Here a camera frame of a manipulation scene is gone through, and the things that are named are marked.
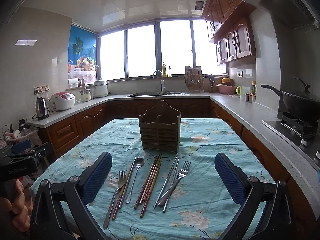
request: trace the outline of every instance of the hand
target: hand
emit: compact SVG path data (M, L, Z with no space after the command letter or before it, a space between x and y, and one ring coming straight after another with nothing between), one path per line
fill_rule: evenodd
M13 225L21 232L28 231L30 228L30 216L33 203L29 189L23 189L20 180L16 182L17 196L13 203L6 198L0 198L0 208L6 212L12 211L16 216L12 219Z

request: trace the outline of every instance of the wok handle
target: wok handle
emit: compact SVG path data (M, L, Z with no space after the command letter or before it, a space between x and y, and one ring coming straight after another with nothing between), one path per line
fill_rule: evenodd
M301 83L302 83L303 86L304 86L304 91L305 91L306 93L310 93L310 92L308 91L308 89L311 87L310 85L306 85L305 82L304 82L301 78L295 78L295 77L294 77L294 79L300 80Z
M269 85L261 85L262 88L271 89L273 92L275 92L278 96L282 96L282 92L280 92L278 89L269 86Z

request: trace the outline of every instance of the gas stove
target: gas stove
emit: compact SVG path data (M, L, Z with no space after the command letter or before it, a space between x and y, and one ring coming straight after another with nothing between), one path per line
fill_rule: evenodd
M282 120L263 120L262 123L295 148L317 171L320 169L318 122L304 122L285 112Z

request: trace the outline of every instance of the countertop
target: countertop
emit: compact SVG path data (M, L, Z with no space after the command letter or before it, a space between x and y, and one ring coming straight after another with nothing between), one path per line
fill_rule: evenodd
M290 144L262 124L262 120L272 121L276 120L276 118L267 112L262 111L260 108L257 108L255 104L249 104L240 101L239 98L233 98L220 93L190 93L190 95L175 96L127 96L128 94L110 95L104 98L95 98L89 102L76 103L73 108L69 110L50 114L50 116L44 120L31 121L29 124L39 128L46 128L69 116L113 100L210 98L241 122L276 156L305 194L313 209L315 217L317 218L320 216L320 182L318 180L317 171Z

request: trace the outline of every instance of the green mug handle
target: green mug handle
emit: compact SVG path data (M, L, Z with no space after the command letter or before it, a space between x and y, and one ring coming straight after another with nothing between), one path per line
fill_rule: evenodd
M240 96L241 95L241 87L237 87L236 88L236 93Z

